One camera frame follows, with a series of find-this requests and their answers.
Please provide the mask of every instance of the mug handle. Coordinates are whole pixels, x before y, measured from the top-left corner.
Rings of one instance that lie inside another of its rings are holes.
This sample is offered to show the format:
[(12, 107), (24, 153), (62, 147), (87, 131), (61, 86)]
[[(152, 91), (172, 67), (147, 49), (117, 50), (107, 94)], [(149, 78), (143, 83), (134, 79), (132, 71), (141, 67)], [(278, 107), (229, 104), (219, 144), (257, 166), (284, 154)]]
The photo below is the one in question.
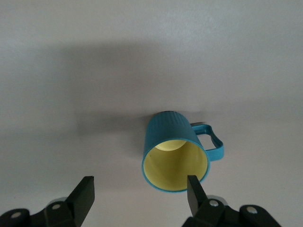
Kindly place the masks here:
[(221, 140), (214, 134), (213, 129), (208, 124), (202, 122), (191, 124), (196, 135), (209, 135), (216, 148), (205, 150), (210, 161), (217, 161), (224, 157), (224, 145)]

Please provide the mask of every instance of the teal mug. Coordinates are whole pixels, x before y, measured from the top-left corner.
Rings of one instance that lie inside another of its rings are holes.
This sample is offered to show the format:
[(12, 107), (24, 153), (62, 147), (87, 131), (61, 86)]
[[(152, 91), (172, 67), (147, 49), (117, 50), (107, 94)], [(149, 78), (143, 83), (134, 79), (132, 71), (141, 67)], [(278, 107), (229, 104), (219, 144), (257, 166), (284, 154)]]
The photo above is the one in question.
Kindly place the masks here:
[[(202, 134), (210, 135), (215, 149), (203, 148), (198, 138)], [(191, 125), (180, 113), (165, 111), (155, 115), (147, 126), (142, 172), (154, 188), (182, 192), (187, 189), (187, 175), (203, 181), (210, 163), (223, 156), (223, 143), (210, 125)]]

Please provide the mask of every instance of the mug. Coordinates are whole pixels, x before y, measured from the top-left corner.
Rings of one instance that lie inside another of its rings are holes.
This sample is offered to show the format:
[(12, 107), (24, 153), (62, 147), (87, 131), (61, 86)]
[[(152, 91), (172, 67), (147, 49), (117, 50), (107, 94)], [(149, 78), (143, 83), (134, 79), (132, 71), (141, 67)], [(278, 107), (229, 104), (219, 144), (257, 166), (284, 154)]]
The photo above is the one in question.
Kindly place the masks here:
[[(210, 135), (215, 149), (205, 150), (198, 135)], [(155, 115), (145, 135), (142, 172), (145, 180), (164, 192), (187, 190), (187, 175), (203, 181), (210, 162), (224, 156), (223, 143), (207, 124), (191, 125), (185, 116), (174, 111)]]

